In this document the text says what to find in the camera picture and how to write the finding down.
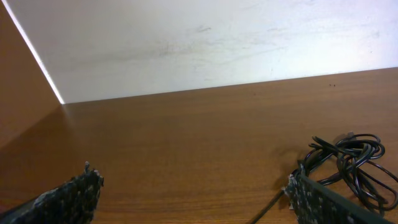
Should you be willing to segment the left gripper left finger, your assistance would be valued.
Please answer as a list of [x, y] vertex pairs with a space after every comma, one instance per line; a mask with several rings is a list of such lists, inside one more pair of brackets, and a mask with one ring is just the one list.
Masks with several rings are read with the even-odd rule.
[[83, 173], [1, 214], [1, 223], [91, 223], [104, 177], [85, 162]]

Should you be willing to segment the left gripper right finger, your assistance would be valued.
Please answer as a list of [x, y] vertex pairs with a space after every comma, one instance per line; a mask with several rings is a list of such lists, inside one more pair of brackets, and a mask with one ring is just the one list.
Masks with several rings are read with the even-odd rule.
[[389, 223], [381, 215], [361, 208], [296, 169], [282, 189], [299, 223]]

